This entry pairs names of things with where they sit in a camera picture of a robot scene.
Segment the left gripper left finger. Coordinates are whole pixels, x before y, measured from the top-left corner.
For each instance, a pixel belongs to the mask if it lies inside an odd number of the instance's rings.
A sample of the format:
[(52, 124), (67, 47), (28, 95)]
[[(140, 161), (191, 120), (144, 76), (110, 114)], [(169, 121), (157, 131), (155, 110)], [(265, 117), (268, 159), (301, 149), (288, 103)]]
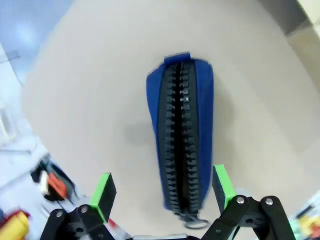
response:
[(107, 230), (116, 187), (111, 173), (100, 177), (88, 204), (67, 212), (60, 208), (53, 210), (47, 219), (47, 240), (79, 240), (87, 236), (90, 240), (112, 240)]

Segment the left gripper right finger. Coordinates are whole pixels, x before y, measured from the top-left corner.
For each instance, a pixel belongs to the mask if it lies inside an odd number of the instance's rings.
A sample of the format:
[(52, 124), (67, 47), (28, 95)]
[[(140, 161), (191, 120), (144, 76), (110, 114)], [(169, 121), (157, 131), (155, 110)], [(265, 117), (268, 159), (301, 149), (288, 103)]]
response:
[(295, 239), (278, 197), (269, 195), (257, 201), (237, 194), (223, 164), (212, 168), (212, 188), (220, 217), (204, 234), (206, 240), (233, 240), (240, 228), (252, 229), (259, 240)]

